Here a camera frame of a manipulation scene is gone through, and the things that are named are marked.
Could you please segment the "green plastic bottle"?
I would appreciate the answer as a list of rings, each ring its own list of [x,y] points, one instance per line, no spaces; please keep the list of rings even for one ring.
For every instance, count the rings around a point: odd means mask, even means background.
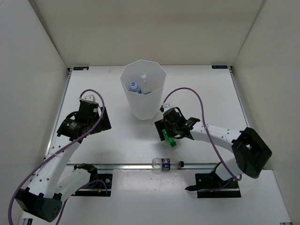
[[[167,132],[166,132],[165,129],[163,129],[162,132],[163,132],[165,141],[168,142],[168,143],[170,144],[171,147],[177,146],[177,143],[176,143],[175,139],[172,138],[172,137],[169,137],[169,136],[167,135]]]

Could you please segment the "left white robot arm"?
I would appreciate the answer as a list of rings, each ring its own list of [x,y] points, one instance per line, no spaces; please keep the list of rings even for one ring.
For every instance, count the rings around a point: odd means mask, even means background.
[[[77,190],[92,188],[101,182],[97,168],[86,163],[76,165],[71,175],[59,180],[69,159],[86,136],[111,129],[106,109],[100,107],[93,96],[81,98],[79,102],[78,111],[70,113],[57,131],[58,137],[68,137],[70,143],[51,153],[29,176],[28,186],[19,187],[13,197],[23,211],[46,222],[61,216],[67,199]]]

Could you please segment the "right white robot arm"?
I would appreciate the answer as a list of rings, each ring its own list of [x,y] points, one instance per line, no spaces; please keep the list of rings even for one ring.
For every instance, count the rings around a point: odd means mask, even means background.
[[[246,175],[257,179],[272,155],[270,148],[258,135],[247,127],[242,131],[205,124],[203,120],[190,117],[186,119],[177,107],[164,112],[162,119],[156,121],[160,139],[168,136],[174,139],[188,138],[194,141],[211,143],[213,148],[222,147],[234,157],[220,163],[210,176],[215,187],[222,187],[228,179]]]

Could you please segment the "blue label clear bottle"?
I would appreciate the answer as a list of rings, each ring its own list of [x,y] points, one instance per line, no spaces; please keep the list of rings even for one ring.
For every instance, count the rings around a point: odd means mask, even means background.
[[[142,93],[141,88],[137,85],[136,82],[130,83],[130,87],[129,87],[128,91],[133,92],[133,93],[138,93],[138,94]]]

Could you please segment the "green label clear bottle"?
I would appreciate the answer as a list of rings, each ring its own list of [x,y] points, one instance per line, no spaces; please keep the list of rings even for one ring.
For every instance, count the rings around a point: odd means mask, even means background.
[[[142,81],[142,89],[143,89],[143,94],[148,95],[152,92],[148,80],[147,80],[147,75],[140,75],[141,81]]]

